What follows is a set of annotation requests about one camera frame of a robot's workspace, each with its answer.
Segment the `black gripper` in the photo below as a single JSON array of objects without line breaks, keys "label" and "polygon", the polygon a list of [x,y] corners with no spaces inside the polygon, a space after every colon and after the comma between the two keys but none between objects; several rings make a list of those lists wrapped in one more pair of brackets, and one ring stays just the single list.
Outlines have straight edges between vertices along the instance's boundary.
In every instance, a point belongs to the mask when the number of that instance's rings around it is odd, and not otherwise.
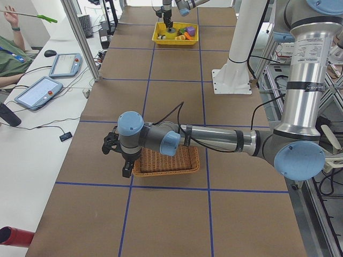
[{"label": "black gripper", "polygon": [[166,27],[172,28],[172,21],[171,21],[172,4],[171,3],[163,4],[162,10],[163,10],[163,18],[164,18],[163,21],[164,21]]},{"label": "black gripper", "polygon": [[124,178],[130,178],[132,174],[132,170],[134,168],[135,161],[141,157],[141,150],[133,154],[128,154],[120,150],[120,153],[122,157],[125,159],[125,163],[122,168],[122,176]]}]

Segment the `person raised hand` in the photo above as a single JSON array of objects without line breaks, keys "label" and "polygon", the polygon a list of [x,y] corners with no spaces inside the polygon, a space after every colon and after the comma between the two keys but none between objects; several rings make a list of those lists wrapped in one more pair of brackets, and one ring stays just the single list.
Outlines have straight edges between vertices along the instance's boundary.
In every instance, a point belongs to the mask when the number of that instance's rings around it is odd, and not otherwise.
[{"label": "person raised hand", "polygon": [[19,27],[19,18],[16,13],[16,10],[11,7],[10,5],[5,6],[6,12],[4,12],[5,19],[10,23],[12,28],[18,28]]}]

